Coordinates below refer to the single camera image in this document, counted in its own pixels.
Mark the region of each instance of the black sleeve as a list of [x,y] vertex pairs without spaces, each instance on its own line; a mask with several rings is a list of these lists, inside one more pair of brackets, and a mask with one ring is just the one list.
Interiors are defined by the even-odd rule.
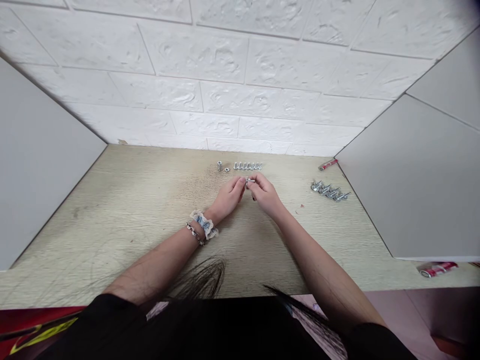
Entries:
[[416,359],[393,332],[375,323],[355,326],[348,340],[349,359]]
[[135,359],[135,346],[131,345],[138,341],[146,323],[145,314],[135,304],[102,294],[37,359]]

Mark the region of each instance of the finger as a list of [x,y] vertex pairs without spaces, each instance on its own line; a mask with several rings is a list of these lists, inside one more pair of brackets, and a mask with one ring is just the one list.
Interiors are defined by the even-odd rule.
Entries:
[[255,180],[257,185],[263,189],[263,190],[268,190],[269,187],[272,187],[272,183],[267,180],[267,178],[261,173],[261,172],[256,172],[250,176],[250,179]]
[[253,200],[256,200],[261,196],[261,194],[264,192],[260,186],[258,186],[255,182],[248,182],[247,183],[248,189],[251,191]]
[[229,193],[234,189],[235,184],[239,181],[240,178],[241,178],[241,176],[237,175],[237,176],[232,177],[230,180],[228,180],[226,182],[226,186],[227,186],[227,189],[228,189]]
[[243,176],[239,176],[231,193],[238,194],[238,197],[240,197],[243,189],[245,189],[245,178]]
[[244,192],[245,192],[245,186],[241,190],[241,194],[240,194],[240,198],[238,199],[238,202],[240,202],[242,200],[242,198],[244,197]]

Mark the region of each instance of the white lace scrunchie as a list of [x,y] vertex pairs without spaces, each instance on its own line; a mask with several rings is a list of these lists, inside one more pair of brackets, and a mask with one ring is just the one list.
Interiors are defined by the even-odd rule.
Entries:
[[214,227],[212,220],[207,220],[204,214],[200,210],[194,210],[190,217],[195,220],[200,226],[205,230],[205,237],[207,240],[214,238],[219,235],[219,230]]

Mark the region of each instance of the pink floor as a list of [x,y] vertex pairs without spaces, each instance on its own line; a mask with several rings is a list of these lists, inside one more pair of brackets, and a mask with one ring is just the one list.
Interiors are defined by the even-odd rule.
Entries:
[[[366,295],[390,330],[419,360],[453,360],[441,352],[431,334],[466,343],[479,288],[371,291]],[[314,307],[312,295],[297,295]]]

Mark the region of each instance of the forearm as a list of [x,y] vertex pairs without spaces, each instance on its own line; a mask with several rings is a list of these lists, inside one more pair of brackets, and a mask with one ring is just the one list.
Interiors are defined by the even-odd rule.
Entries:
[[[211,211],[205,211],[204,215],[214,225],[218,222]],[[204,239],[203,228],[196,221],[190,224]],[[169,287],[198,247],[198,240],[183,227],[138,259],[103,293],[114,294],[137,305],[143,304]]]
[[386,326],[352,278],[286,209],[279,211],[273,220],[313,297],[332,324],[345,333],[363,323]]

